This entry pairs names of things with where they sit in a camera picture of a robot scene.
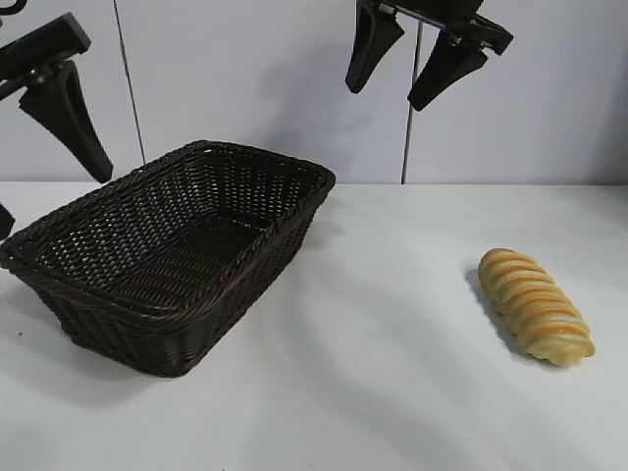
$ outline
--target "dark brown wicker basket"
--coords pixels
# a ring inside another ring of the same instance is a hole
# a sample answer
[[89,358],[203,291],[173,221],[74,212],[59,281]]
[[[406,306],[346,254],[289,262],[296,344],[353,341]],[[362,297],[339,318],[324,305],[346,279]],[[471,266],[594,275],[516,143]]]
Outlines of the dark brown wicker basket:
[[16,233],[0,265],[74,343],[182,376],[294,257],[335,181],[310,162],[195,142]]

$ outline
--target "white table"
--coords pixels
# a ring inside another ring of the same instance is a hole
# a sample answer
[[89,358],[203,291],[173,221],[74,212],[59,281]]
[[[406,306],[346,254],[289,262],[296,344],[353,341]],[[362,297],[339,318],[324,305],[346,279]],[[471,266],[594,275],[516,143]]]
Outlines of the white table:
[[[24,226],[93,188],[0,183]],[[524,358],[476,295],[506,246],[537,257],[598,355]],[[188,376],[71,344],[0,274],[0,468],[624,470],[628,190],[339,186],[301,253]]]

